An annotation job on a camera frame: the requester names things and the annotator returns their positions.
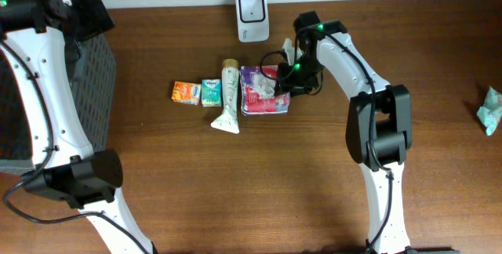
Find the teal tissue pocket pack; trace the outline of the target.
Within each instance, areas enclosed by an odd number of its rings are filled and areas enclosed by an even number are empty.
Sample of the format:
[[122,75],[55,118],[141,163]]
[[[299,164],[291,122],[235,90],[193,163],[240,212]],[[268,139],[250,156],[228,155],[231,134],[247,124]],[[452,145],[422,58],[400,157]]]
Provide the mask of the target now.
[[202,106],[203,107],[221,107],[221,80],[204,79],[202,80]]

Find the orange tissue pocket pack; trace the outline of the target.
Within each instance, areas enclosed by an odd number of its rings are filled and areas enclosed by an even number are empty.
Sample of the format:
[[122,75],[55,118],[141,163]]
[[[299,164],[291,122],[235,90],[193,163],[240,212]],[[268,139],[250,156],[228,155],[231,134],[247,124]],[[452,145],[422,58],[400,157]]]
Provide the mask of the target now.
[[198,105],[202,86],[190,82],[174,82],[171,99],[176,103]]

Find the red purple pads pack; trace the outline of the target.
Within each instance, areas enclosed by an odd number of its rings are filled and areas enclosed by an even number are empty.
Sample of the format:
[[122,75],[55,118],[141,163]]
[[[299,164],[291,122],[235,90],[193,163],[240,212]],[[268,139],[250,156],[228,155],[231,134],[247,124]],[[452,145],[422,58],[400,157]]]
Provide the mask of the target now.
[[263,76],[259,67],[240,68],[242,114],[245,116],[286,114],[289,110],[290,95],[288,93],[275,95],[278,66],[262,66],[262,70],[267,76],[272,77],[272,80]]

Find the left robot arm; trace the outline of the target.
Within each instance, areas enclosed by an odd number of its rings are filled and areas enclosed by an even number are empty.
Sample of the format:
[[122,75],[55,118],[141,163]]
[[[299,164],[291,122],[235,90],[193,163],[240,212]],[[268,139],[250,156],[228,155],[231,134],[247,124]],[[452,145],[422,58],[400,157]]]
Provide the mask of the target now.
[[1,170],[87,218],[110,252],[153,253],[106,146],[113,27],[102,0],[1,0]]

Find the white tube with cork cap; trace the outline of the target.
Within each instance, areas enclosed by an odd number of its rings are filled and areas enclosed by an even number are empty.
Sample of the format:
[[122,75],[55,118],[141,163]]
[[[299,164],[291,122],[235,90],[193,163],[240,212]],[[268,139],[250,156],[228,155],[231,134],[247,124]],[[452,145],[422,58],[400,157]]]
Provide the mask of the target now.
[[223,112],[212,123],[214,129],[239,134],[237,102],[239,84],[239,64],[235,59],[226,59],[222,63]]

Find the mint green wipes pack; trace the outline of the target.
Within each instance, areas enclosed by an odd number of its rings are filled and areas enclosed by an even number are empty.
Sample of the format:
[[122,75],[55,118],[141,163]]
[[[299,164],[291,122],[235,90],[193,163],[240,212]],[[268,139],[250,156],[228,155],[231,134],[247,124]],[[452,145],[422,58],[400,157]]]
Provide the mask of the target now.
[[484,103],[476,115],[485,127],[486,135],[493,135],[501,122],[501,94],[490,86]]

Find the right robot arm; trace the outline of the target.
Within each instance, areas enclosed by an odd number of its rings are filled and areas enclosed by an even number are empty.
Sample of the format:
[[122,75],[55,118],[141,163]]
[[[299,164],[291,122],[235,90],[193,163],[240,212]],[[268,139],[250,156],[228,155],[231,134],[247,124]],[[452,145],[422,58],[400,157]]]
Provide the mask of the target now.
[[411,249],[402,203],[402,176],[412,145],[411,102],[404,85],[379,76],[338,20],[321,22],[314,11],[293,23],[291,64],[278,67],[275,95],[315,95],[328,71],[349,101],[345,141],[360,167],[369,206],[367,253]]

